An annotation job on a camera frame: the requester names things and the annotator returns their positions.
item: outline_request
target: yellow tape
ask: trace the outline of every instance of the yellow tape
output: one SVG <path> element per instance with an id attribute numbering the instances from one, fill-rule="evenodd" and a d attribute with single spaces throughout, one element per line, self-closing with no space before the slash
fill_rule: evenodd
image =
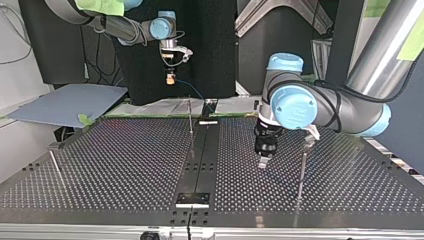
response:
<path id="1" fill-rule="evenodd" d="M 397 56 L 399 60 L 415 61 L 424 48 L 424 12 L 421 13 L 411 33 Z"/>

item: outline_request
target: cable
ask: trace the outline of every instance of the cable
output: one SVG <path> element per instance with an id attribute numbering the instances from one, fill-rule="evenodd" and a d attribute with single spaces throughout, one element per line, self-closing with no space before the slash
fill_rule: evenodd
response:
<path id="1" fill-rule="evenodd" d="M 412 63 L 411 68 L 409 69 L 408 74 L 406 75 L 406 78 L 403 81 L 402 86 L 399 89 L 399 91 L 395 95 L 393 95 L 392 97 L 389 97 L 389 98 L 378 99 L 378 98 L 369 97 L 369 96 L 363 95 L 361 93 L 355 92 L 354 90 L 352 90 L 350 88 L 338 87 L 338 86 L 335 86 L 331 83 L 328 83 L 328 82 L 325 82 L 325 81 L 322 81 L 322 80 L 315 81 L 315 84 L 316 85 L 320 84 L 322 87 L 331 89 L 333 91 L 337 90 L 337 91 L 340 91 L 340 92 L 344 92 L 346 94 L 357 97 L 357 98 L 362 99 L 364 101 L 373 102 L 373 103 L 388 103 L 388 102 L 391 102 L 391 101 L 394 101 L 395 99 L 397 99 L 406 90 L 406 88 L 407 88 L 407 86 L 408 86 L 408 84 L 411 80 L 412 73 L 414 72 L 414 69 L 417 65 L 418 59 L 420 59 L 420 57 L 421 57 L 421 54 L 422 54 L 422 51 L 418 55 L 417 59 L 415 59 L 415 61 Z"/>
<path id="2" fill-rule="evenodd" d="M 186 81 L 182 81 L 182 80 L 176 80 L 177 82 L 179 82 L 179 83 L 184 83 L 184 84 L 186 84 L 186 85 L 189 85 L 196 93 L 197 93 L 197 95 L 199 95 L 199 97 L 200 97 L 200 99 L 202 99 L 203 101 L 205 101 L 205 98 L 202 96 L 202 94 L 193 86 L 193 84 L 191 84 L 191 83 L 189 83 L 189 82 L 186 82 Z M 208 108 L 209 108 L 209 110 L 211 110 L 211 112 L 214 112 L 213 111 L 213 109 L 209 106 L 209 105 L 206 105 L 206 106 L 208 106 Z"/>
<path id="3" fill-rule="evenodd" d="M 98 34 L 97 36 L 97 48 L 96 48 L 96 66 L 99 69 L 99 71 L 102 73 L 103 76 L 107 76 L 110 77 L 115 73 L 116 70 L 116 54 L 114 55 L 113 58 L 113 70 L 111 73 L 106 73 L 104 72 L 101 68 L 100 68 L 100 64 L 99 64 L 99 53 L 100 53 L 100 41 L 101 40 L 101 34 Z"/>
<path id="4" fill-rule="evenodd" d="M 27 52 L 27 54 L 25 56 L 23 56 L 21 58 L 18 58 L 18 59 L 15 59 L 15 60 L 12 60 L 12 61 L 0 62 L 0 65 L 6 65 L 6 64 L 20 62 L 20 61 L 26 59 L 27 57 L 29 57 L 29 55 L 31 54 L 31 52 L 32 52 L 32 47 L 29 49 L 29 51 Z"/>
<path id="5" fill-rule="evenodd" d="M 21 23 L 21 26 L 22 26 L 22 31 L 24 32 L 24 35 L 25 36 L 22 36 L 21 35 L 21 33 L 18 31 L 18 29 L 12 23 L 12 21 L 10 20 L 10 18 L 6 15 L 6 12 L 4 10 L 1 10 L 3 16 L 9 22 L 9 24 L 12 26 L 13 30 L 18 34 L 19 38 L 21 38 L 24 41 L 24 43 L 26 43 L 29 46 L 28 52 L 23 57 L 20 57 L 18 59 L 14 59 L 14 60 L 11 60 L 11 61 L 0 62 L 0 65 L 6 65 L 6 64 L 11 64 L 11 63 L 16 63 L 16 62 L 22 61 L 22 60 L 26 59 L 27 57 L 29 57 L 29 55 L 32 52 L 32 46 L 31 46 L 31 44 L 29 42 L 28 35 L 27 35 L 26 31 L 25 31 L 25 23 L 24 23 L 22 17 L 19 15 L 19 13 L 15 11 L 15 9 L 9 7 L 8 5 L 6 5 L 4 3 L 0 4 L 0 8 L 4 8 L 4 9 L 6 9 L 8 11 L 11 11 L 19 19 L 19 21 Z"/>
<path id="6" fill-rule="evenodd" d="M 162 49 L 160 48 L 160 44 L 161 43 L 159 43 L 159 55 L 160 55 L 160 58 L 162 59 L 162 62 L 165 63 L 166 66 L 168 66 L 168 67 L 177 67 L 177 66 L 181 65 L 184 62 L 184 58 L 181 59 L 181 61 L 179 61 L 176 64 L 169 64 L 168 62 L 166 62 L 165 58 L 162 56 Z"/>
<path id="7" fill-rule="evenodd" d="M 21 33 L 19 32 L 19 30 L 15 27 L 15 25 L 12 23 L 12 21 L 10 20 L 10 18 L 6 15 L 6 11 L 4 11 L 4 10 L 1 10 L 2 11 L 2 13 L 3 13 L 3 16 L 6 18 L 6 20 L 9 22 L 9 24 L 13 27 L 13 29 L 15 30 L 15 32 L 19 35 L 19 37 L 26 43 L 26 44 L 28 44 L 28 46 L 31 46 L 31 44 L 30 44 L 30 42 L 29 42 L 29 37 L 28 37 L 28 34 L 27 34 L 27 32 L 25 31 L 25 23 L 24 23 L 24 20 L 22 19 L 22 17 L 20 16 L 20 14 L 15 10 L 15 9 L 13 9 L 13 8 L 11 8 L 11 7 L 9 7 L 8 5 L 6 5 L 6 4 L 0 4 L 0 8 L 4 8 L 4 9 L 6 9 L 6 11 L 11 11 L 18 19 L 19 19 L 19 22 L 20 22 L 20 24 L 21 24 L 21 27 L 22 27 L 22 31 L 23 31 L 23 34 L 25 35 L 25 36 L 22 36 L 21 35 Z"/>
<path id="8" fill-rule="evenodd" d="M 182 80 L 178 80 L 177 79 L 177 82 L 179 82 L 179 83 L 184 83 L 184 84 L 186 84 L 186 85 L 189 85 L 196 93 L 197 93 L 197 95 L 199 95 L 199 97 L 202 99 L 202 100 L 205 100 L 205 98 L 202 96 L 202 94 L 199 92 L 199 91 L 197 91 L 197 89 L 193 86 L 193 84 L 191 84 L 191 83 L 189 83 L 189 82 L 186 82 L 186 81 L 182 81 Z"/>
<path id="9" fill-rule="evenodd" d="M 116 77 L 118 77 L 118 74 L 119 74 L 119 72 L 120 72 L 120 71 L 121 71 L 121 68 L 118 68 L 118 70 L 116 71 L 115 75 L 113 76 L 112 83 L 110 84 L 111 86 L 114 86 L 114 85 L 113 85 L 113 83 L 115 82 Z"/>
<path id="10" fill-rule="evenodd" d="M 119 81 L 115 84 L 115 87 L 118 86 L 123 80 L 124 80 L 124 77 L 122 77 L 121 79 L 119 79 Z"/>

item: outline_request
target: blue gray panel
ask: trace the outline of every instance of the blue gray panel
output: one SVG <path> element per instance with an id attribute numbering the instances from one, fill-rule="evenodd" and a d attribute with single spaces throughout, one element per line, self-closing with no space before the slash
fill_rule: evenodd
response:
<path id="1" fill-rule="evenodd" d="M 78 115 L 95 120 L 112 107 L 126 88 L 72 84 L 24 105 L 7 117 L 20 121 L 83 128 Z"/>

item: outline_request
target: metal plate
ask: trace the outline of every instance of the metal plate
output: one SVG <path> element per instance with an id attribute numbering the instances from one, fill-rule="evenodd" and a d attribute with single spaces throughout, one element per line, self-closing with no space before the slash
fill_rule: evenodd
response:
<path id="1" fill-rule="evenodd" d="M 188 119 L 101 121 L 57 152 L 61 172 L 47 159 L 3 185 L 0 221 L 168 225 L 192 138 Z"/>
<path id="2" fill-rule="evenodd" d="M 424 229 L 424 187 L 365 141 L 329 130 L 309 155 L 298 203 L 304 131 L 287 131 L 262 170 L 255 123 L 221 119 L 219 135 L 208 133 L 206 143 L 219 137 L 204 150 L 215 148 L 216 184 L 206 178 L 197 189 L 212 193 L 208 226 Z"/>

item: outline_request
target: green tape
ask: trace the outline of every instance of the green tape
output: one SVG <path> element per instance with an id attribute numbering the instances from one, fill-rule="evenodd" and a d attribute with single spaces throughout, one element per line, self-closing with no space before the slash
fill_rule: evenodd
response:
<path id="1" fill-rule="evenodd" d="M 80 10 L 124 16 L 125 6 L 123 0 L 77 0 L 76 3 Z"/>
<path id="2" fill-rule="evenodd" d="M 84 126 L 90 126 L 94 123 L 94 120 L 90 119 L 90 117 L 85 114 L 78 114 L 78 119 Z"/>
<path id="3" fill-rule="evenodd" d="M 365 9 L 365 17 L 381 17 L 386 11 L 390 0 L 368 0 Z"/>
<path id="4" fill-rule="evenodd" d="M 424 12 L 421 13 L 411 33 L 403 44 L 398 60 L 415 61 L 424 48 Z"/>
<path id="5" fill-rule="evenodd" d="M 210 115 L 211 117 L 258 117 L 257 112 L 251 113 L 213 113 Z"/>
<path id="6" fill-rule="evenodd" d="M 192 114 L 192 118 L 200 117 L 199 114 Z M 108 114 L 104 118 L 188 118 L 188 114 Z"/>

